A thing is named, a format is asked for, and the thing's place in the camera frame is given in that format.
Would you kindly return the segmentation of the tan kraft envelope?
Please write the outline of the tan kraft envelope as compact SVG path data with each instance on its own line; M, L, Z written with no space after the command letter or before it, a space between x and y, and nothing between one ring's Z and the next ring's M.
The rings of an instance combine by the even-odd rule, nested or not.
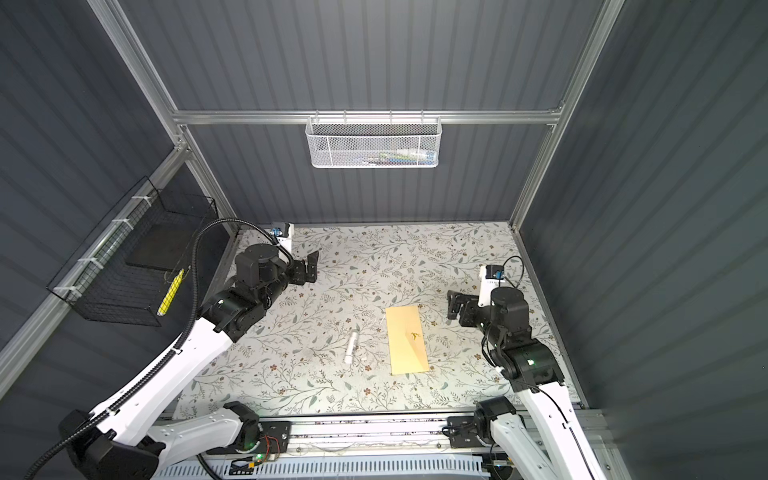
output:
M386 310L391 373L405 375L430 369L417 305Z

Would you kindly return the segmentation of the white glue stick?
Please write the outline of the white glue stick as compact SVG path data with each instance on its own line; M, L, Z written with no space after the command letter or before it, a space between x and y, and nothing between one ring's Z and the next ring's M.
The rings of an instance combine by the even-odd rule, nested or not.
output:
M358 345L360 336L360 330L354 329L349 337L349 340L347 342L345 355L344 355L344 364L345 365L352 365L355 359L355 351Z

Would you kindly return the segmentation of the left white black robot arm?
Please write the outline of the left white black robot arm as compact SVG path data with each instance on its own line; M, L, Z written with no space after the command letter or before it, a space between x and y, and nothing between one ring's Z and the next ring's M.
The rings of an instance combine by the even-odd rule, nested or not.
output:
M59 425L73 466L87 479L149 479L157 471L216 448L264 458L273 440L259 416L239 401L191 420L157 419L221 353L261 321L290 285L313 283L318 252L286 262L271 244L254 244L235 258L229 288L193 313L182 334L140 374L91 411L75 410Z

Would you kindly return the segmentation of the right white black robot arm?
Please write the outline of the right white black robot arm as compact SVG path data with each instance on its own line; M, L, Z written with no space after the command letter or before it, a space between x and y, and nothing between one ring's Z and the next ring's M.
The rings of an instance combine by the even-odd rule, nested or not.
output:
M476 404L478 439L498 446L524 479L604 479L554 354L532 336L523 293L508 286L495 287L485 297L450 291L447 303L448 319L482 332L481 355L509 381L543 444L531 437L504 396Z

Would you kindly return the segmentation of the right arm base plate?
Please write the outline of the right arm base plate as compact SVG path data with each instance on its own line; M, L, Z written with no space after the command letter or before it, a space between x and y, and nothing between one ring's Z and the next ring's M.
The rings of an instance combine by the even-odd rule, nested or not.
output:
M514 412L485 417L453 416L441 429L453 449L487 448L513 453L536 446L522 418Z

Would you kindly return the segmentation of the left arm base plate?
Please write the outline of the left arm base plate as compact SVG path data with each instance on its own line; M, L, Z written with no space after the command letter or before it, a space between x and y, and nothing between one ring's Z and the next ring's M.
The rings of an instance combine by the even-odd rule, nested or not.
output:
M230 445L207 450L209 455L277 455L287 451L292 423L289 421L249 421Z

